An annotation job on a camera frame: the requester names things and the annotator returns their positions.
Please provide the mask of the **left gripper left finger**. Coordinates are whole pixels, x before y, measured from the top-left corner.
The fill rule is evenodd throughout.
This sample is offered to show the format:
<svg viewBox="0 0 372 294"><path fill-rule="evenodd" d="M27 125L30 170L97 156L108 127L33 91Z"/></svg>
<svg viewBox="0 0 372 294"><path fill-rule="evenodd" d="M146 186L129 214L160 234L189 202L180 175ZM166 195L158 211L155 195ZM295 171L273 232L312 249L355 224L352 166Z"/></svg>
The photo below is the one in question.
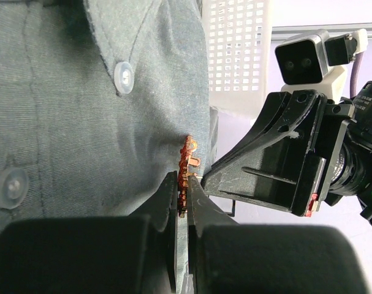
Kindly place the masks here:
<svg viewBox="0 0 372 294"><path fill-rule="evenodd" d="M0 293L175 293L177 179L128 216L35 219L0 234Z"/></svg>

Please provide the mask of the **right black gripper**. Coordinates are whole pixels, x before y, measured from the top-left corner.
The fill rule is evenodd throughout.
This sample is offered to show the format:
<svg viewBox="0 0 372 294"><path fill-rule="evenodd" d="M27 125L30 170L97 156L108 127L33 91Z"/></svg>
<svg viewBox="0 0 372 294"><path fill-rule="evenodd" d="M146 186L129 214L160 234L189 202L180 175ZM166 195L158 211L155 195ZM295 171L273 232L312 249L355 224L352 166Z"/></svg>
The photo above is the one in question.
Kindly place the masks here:
<svg viewBox="0 0 372 294"><path fill-rule="evenodd" d="M250 131L203 177L206 194L310 217L327 197L353 104L273 92Z"/></svg>

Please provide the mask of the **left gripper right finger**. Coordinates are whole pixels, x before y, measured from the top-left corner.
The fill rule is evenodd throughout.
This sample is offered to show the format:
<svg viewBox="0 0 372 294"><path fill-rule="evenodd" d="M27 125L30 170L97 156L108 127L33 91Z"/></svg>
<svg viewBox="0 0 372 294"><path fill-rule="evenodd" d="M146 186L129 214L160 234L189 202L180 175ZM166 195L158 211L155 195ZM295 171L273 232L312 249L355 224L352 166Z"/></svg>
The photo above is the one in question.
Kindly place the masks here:
<svg viewBox="0 0 372 294"><path fill-rule="evenodd" d="M367 293L333 227L238 224L188 178L189 270L196 293Z"/></svg>

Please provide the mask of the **orange brooch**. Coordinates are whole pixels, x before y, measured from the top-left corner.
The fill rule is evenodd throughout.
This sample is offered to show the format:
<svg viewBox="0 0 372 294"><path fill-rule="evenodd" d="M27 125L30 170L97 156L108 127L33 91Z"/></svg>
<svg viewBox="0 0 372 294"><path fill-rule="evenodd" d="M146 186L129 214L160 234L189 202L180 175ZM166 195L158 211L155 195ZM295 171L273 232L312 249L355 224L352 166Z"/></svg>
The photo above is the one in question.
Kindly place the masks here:
<svg viewBox="0 0 372 294"><path fill-rule="evenodd" d="M178 172L178 200L177 209L180 218L184 218L188 211L188 178L192 175L196 175L189 171L189 167L198 167L201 160L194 157L192 154L197 150L197 142L188 135L185 139L183 147L180 149L180 161L179 161L179 172Z"/></svg>

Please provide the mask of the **grey button shirt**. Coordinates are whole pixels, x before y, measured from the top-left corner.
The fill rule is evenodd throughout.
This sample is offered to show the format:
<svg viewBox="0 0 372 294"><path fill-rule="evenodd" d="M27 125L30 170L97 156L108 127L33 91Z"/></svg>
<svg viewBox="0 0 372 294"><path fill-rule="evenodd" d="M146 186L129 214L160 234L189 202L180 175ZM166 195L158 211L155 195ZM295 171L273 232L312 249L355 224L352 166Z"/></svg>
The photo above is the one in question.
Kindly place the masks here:
<svg viewBox="0 0 372 294"><path fill-rule="evenodd" d="M0 234L128 216L188 135L216 157L200 1L0 1ZM186 271L177 233L176 290Z"/></svg>

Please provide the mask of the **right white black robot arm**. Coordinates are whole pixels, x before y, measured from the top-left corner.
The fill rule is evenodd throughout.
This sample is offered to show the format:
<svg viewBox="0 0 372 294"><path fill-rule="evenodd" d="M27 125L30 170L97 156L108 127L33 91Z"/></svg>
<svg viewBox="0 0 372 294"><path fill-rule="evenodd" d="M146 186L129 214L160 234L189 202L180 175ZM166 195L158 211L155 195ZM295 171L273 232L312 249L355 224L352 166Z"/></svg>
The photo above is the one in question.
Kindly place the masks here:
<svg viewBox="0 0 372 294"><path fill-rule="evenodd" d="M202 187L299 217L356 196L372 225L372 81L339 103L313 89L270 93L250 131L213 164Z"/></svg>

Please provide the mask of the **white plastic mesh basket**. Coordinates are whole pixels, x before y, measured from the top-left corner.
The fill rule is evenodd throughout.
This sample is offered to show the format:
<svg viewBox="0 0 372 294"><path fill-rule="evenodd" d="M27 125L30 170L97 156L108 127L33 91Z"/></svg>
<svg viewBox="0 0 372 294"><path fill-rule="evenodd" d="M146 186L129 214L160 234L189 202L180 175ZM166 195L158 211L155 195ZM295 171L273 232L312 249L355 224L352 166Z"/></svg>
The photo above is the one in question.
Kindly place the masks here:
<svg viewBox="0 0 372 294"><path fill-rule="evenodd" d="M202 3L211 108L232 116L258 117L267 91L272 4L269 0Z"/></svg>

